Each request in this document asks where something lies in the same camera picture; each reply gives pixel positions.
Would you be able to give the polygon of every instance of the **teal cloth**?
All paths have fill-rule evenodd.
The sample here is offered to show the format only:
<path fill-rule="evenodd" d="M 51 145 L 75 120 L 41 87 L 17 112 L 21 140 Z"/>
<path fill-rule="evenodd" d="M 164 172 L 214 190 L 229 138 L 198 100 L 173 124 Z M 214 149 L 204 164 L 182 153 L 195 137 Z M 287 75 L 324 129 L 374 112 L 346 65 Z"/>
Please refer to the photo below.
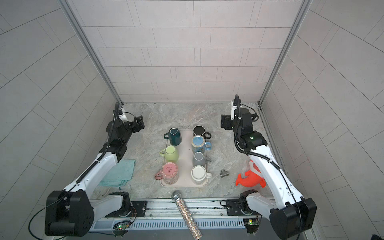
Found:
<path fill-rule="evenodd" d="M 109 170 L 99 185 L 108 187 L 124 186 L 133 175 L 135 160 L 121 159 L 118 164 Z"/>

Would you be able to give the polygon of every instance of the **green mug handle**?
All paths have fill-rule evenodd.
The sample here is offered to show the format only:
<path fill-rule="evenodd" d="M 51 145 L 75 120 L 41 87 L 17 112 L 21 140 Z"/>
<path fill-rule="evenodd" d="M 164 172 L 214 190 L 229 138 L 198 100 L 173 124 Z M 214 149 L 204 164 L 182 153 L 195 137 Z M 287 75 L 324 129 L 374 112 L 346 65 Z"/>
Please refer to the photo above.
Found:
<path fill-rule="evenodd" d="M 160 156 L 164 157 L 164 156 L 165 156 L 165 151 L 166 151 L 165 148 L 164 148 L 163 150 L 161 150 L 161 151 L 159 152 Z"/>

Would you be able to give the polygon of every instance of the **orange plush toy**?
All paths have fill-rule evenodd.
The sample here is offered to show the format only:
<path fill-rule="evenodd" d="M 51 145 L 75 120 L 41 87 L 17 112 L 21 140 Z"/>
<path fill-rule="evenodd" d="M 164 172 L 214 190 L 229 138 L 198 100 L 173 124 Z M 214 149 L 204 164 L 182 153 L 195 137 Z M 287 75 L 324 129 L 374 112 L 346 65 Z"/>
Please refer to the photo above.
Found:
<path fill-rule="evenodd" d="M 265 179 L 256 164 L 253 161 L 249 161 L 249 167 L 250 170 L 245 172 L 246 178 L 241 178 L 241 174 L 237 176 L 236 186 L 241 184 L 244 187 L 254 187 L 260 184 L 261 187 L 265 187 Z"/>

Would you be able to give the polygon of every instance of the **pink mug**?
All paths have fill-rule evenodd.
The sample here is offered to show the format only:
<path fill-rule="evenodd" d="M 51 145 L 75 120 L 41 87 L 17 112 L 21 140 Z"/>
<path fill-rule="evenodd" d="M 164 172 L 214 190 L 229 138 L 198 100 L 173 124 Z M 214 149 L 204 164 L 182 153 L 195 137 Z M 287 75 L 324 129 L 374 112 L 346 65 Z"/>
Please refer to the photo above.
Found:
<path fill-rule="evenodd" d="M 177 165 L 173 162 L 167 162 L 162 167 L 161 170 L 155 174 L 155 179 L 160 180 L 164 179 L 167 184 L 174 184 L 179 179 L 179 172 Z"/>

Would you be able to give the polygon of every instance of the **mug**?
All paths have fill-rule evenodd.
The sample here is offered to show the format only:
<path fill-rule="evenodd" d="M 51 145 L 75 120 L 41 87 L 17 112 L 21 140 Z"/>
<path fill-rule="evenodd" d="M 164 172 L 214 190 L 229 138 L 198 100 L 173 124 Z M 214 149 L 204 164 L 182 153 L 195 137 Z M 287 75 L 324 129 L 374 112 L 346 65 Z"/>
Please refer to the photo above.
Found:
<path fill-rule="evenodd" d="M 196 127 L 193 128 L 193 135 L 194 136 L 200 135 L 200 136 L 203 136 L 205 139 L 211 139 L 212 137 L 212 134 L 210 134 L 209 132 L 206 132 L 205 128 L 200 125 L 197 125 Z"/>
<path fill-rule="evenodd" d="M 192 152 L 202 152 L 204 153 L 206 150 L 209 151 L 212 149 L 212 143 L 206 142 L 203 136 L 196 135 L 191 140 L 192 144 Z"/>
<path fill-rule="evenodd" d="M 173 127 L 164 134 L 164 139 L 169 139 L 171 145 L 177 146 L 181 143 L 181 133 L 176 127 Z"/>
<path fill-rule="evenodd" d="M 192 168 L 191 176 L 196 184 L 202 184 L 206 178 L 211 178 L 212 174 L 207 172 L 205 167 L 197 165 Z"/>
<path fill-rule="evenodd" d="M 206 163 L 207 163 L 207 160 L 205 159 L 204 154 L 202 152 L 197 152 L 194 154 L 192 159 L 193 166 L 197 166 L 197 165 L 205 166 Z"/>
<path fill-rule="evenodd" d="M 159 152 L 160 156 L 165 157 L 167 162 L 176 162 L 179 159 L 179 152 L 170 145 Z"/>
<path fill-rule="evenodd" d="M 161 167 L 161 170 L 155 174 L 155 179 L 164 179 L 165 183 L 174 184 L 179 179 L 179 171 L 177 169 L 177 165 L 173 162 L 165 163 Z"/>

